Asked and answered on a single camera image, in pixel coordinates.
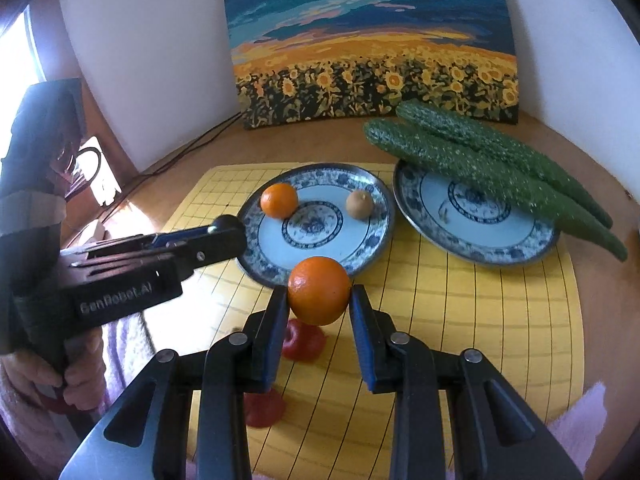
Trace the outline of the person's left hand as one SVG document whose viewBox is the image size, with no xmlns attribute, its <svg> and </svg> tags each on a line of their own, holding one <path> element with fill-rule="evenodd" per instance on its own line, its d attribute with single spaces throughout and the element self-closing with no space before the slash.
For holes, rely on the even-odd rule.
<svg viewBox="0 0 640 480">
<path fill-rule="evenodd" d="M 36 405 L 42 405 L 37 386 L 62 387 L 63 399 L 68 405 L 92 411 L 100 406 L 106 390 L 102 328 L 84 333 L 80 342 L 79 356 L 63 375 L 41 356 L 25 349 L 2 356 L 1 366 L 12 387 Z"/>
</svg>

